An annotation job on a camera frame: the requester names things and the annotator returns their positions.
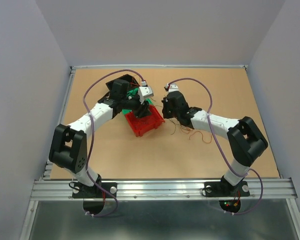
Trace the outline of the red plastic bin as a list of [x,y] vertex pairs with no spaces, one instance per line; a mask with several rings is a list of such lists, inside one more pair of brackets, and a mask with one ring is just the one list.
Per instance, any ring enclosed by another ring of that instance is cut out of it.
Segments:
[[154,105],[150,105],[149,110],[151,115],[142,118],[137,118],[132,111],[124,115],[136,137],[142,137],[145,133],[157,129],[165,122]]

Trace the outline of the green plastic bin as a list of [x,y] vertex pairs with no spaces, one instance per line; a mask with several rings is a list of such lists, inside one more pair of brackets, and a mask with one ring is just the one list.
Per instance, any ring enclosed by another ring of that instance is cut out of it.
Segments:
[[[137,93],[138,93],[138,88],[134,88],[134,89],[127,92],[127,96],[128,97],[134,97],[135,95],[137,95]],[[148,98],[148,99],[146,99],[146,101],[149,102],[150,105],[153,105],[153,102],[151,101],[151,99]],[[131,112],[132,112],[132,110],[129,110],[129,109],[123,109],[122,110],[123,115],[126,115],[126,114],[131,113]]]

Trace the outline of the black plastic bin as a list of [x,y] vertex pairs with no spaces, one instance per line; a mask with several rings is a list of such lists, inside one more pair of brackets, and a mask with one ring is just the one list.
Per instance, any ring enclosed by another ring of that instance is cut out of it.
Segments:
[[124,74],[116,79],[113,79],[111,81],[108,81],[105,83],[106,87],[108,88],[109,91],[112,90],[113,88],[113,84],[116,80],[125,80],[128,82],[128,87],[127,87],[127,92],[134,89],[134,88],[138,88],[140,86],[139,82],[136,80],[136,78],[133,75],[130,74]]

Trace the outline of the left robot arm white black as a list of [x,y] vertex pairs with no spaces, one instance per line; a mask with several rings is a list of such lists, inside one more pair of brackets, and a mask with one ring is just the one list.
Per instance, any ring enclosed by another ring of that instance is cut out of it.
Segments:
[[129,84],[123,79],[114,80],[109,92],[92,109],[69,125],[59,124],[54,130],[48,159],[69,171],[84,185],[90,197],[101,193],[101,178],[88,167],[91,155],[87,150],[88,138],[93,142],[95,131],[122,110],[131,110],[137,118],[151,114],[147,99],[154,96],[152,88],[142,81],[136,95],[131,96],[128,95]]

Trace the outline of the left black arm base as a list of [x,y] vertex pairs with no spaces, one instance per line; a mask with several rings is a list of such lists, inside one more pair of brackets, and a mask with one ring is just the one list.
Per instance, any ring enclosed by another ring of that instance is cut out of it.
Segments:
[[[117,188],[116,182],[102,182],[101,187],[110,192],[111,189]],[[74,199],[97,199],[102,198],[102,191],[94,186],[86,186],[80,182],[71,181],[68,186],[72,189],[72,198]]]

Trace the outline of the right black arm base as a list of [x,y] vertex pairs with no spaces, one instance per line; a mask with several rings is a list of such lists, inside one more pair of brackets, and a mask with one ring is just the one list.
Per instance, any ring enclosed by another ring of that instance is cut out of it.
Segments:
[[204,183],[201,195],[207,198],[249,197],[250,191],[246,181],[235,186],[223,181],[208,181]]

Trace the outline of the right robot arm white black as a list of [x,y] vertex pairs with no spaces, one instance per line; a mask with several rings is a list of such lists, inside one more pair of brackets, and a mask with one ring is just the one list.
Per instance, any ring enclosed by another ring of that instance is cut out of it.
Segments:
[[[251,117],[242,119],[226,118],[211,114],[212,96],[207,111],[199,107],[190,107],[184,95],[176,90],[162,99],[162,114],[165,119],[175,118],[182,126],[193,130],[210,132],[221,156],[228,166],[220,182],[221,192],[232,195],[238,190],[238,184],[247,176],[250,167],[268,148],[268,141]],[[218,137],[228,141],[232,162],[223,152]]]

